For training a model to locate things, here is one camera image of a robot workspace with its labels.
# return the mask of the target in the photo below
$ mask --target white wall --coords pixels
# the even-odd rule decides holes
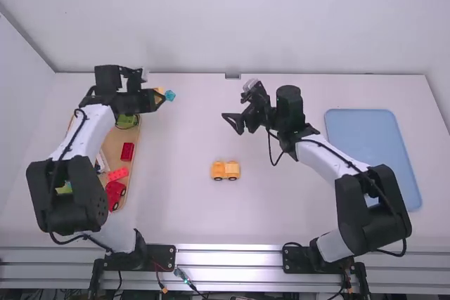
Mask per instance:
[[[450,0],[0,3],[60,71],[425,73],[450,126]]]
[[[25,175],[19,170],[28,146],[39,142],[31,136],[55,76],[1,13],[0,72],[1,210],[17,175]]]

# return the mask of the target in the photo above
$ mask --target metal extrusion frame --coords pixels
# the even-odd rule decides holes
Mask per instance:
[[[176,265],[200,291],[329,292],[340,288],[339,275],[288,275],[281,267],[281,246],[177,244]],[[1,288],[87,289],[97,248],[0,247]],[[450,294],[450,252],[410,248],[395,258],[380,253],[358,257],[367,268],[372,293]],[[189,291],[173,273],[161,273],[169,290]],[[122,272],[122,289],[159,289],[154,272]],[[354,290],[358,285],[351,276]],[[106,271],[101,287],[115,289],[117,272]]]

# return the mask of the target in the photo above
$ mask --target white tabletop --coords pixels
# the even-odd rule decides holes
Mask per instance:
[[[422,208],[410,214],[409,244],[450,247],[450,230],[442,225],[450,218],[450,136],[419,75],[244,74],[237,80],[223,74],[152,74],[149,86],[171,89],[176,98],[142,116],[129,199],[116,215],[126,217],[147,242],[306,244],[336,227],[333,187],[287,155],[273,168],[263,129],[239,136],[221,118],[222,112],[242,112],[241,88],[251,77],[262,80],[273,105],[279,86],[299,86],[307,121],[324,134],[329,109],[391,110],[423,198]],[[61,74],[55,82],[22,163],[24,174],[0,218],[1,246],[52,245],[37,227],[25,169],[60,143],[73,108],[93,83],[92,74]],[[272,148],[277,155],[278,145]],[[217,159],[239,161],[241,179],[213,181],[210,165]]]

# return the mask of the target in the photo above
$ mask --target green lego piece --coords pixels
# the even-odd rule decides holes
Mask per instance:
[[[56,188],[55,190],[58,195],[62,195],[63,193],[72,193],[72,185],[69,181],[66,181],[64,186],[62,186],[61,188]]]
[[[126,115],[119,115],[117,118],[116,125],[119,128],[131,128],[132,126],[135,126],[137,124],[136,115],[133,116],[126,116]]]

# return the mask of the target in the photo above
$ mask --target orange toy car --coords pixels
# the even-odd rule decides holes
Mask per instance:
[[[240,167],[236,161],[221,162],[216,161],[211,167],[211,177],[215,181],[221,181],[222,179],[228,179],[235,181],[240,178]]]

